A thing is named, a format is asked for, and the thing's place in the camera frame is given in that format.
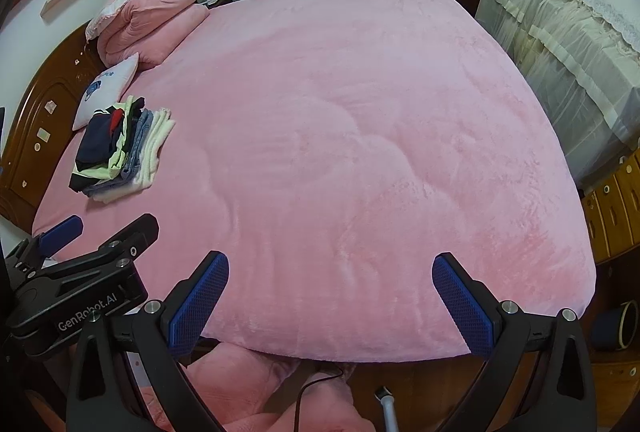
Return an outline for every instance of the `blue gripper pad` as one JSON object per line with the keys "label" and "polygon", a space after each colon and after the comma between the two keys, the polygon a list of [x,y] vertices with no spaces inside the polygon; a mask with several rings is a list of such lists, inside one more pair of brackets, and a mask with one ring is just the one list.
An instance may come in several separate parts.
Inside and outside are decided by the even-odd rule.
{"label": "blue gripper pad", "polygon": [[494,349],[494,324],[471,294],[470,287],[465,285],[443,255],[437,256],[433,262],[431,277],[471,354],[489,358]]}
{"label": "blue gripper pad", "polygon": [[82,219],[71,216],[40,236],[38,249],[43,257],[52,257],[76,237],[82,235]]}
{"label": "blue gripper pad", "polygon": [[[203,263],[209,261],[208,265],[201,265],[206,266],[204,272],[168,323],[167,346],[176,360],[193,351],[229,279],[229,262],[224,253],[210,253]],[[194,275],[199,274],[199,269],[194,272]]]}

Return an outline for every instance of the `stack of clothes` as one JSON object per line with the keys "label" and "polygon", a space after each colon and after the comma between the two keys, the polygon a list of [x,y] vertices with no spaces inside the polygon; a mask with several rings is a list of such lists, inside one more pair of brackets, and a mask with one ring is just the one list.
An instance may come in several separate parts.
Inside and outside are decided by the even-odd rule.
{"label": "stack of clothes", "polygon": [[158,170],[158,151],[175,122],[171,111],[145,109],[129,96],[94,113],[76,154],[69,188],[110,203],[148,188]]}

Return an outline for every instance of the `black cable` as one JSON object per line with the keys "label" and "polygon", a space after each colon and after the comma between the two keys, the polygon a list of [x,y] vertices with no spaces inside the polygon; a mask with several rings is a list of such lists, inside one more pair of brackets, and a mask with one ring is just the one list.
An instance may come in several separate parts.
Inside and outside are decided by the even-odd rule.
{"label": "black cable", "polygon": [[300,404],[302,403],[302,395],[304,394],[306,389],[308,389],[312,385],[315,385],[316,383],[328,382],[329,380],[335,380],[336,378],[340,378],[342,375],[344,375],[344,371],[342,370],[342,368],[338,365],[336,365],[336,367],[340,369],[339,374],[336,374],[335,376],[328,376],[326,378],[320,378],[319,380],[314,380],[313,382],[309,382],[303,385],[300,389],[300,392],[298,393],[298,399],[296,400],[296,413],[293,418],[293,432],[298,432],[298,427],[300,426]]}

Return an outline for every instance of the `pink blanket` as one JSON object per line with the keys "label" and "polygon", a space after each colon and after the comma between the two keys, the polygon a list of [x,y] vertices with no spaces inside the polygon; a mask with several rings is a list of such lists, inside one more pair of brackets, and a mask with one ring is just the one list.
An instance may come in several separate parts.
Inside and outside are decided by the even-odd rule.
{"label": "pink blanket", "polygon": [[[280,384],[292,374],[299,360],[247,351],[220,344],[191,364],[187,377],[202,401],[226,432],[291,432],[295,404],[279,414],[264,412],[264,406]],[[318,372],[305,383],[327,378],[334,372]],[[154,390],[143,387],[156,425],[172,431]],[[353,406],[351,389],[341,378],[316,383],[305,390],[300,404],[300,430],[305,432],[375,432],[370,421]]]}
{"label": "pink blanket", "polygon": [[176,125],[151,188],[101,205],[66,186],[88,252],[144,212],[136,260],[163,298],[209,250],[230,261],[205,333],[340,361],[467,352],[431,282],[452,252],[499,300],[581,314],[595,268],[558,139],[524,78],[453,0],[244,0],[211,15],[129,94]]}

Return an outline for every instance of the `wooden headboard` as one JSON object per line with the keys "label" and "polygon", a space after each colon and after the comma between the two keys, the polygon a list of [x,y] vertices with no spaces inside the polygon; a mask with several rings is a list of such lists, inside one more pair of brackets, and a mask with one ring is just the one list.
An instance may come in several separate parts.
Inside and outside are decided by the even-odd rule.
{"label": "wooden headboard", "polygon": [[25,91],[0,161],[0,215],[31,234],[36,210],[73,132],[86,87],[104,71],[80,26],[47,57]]}

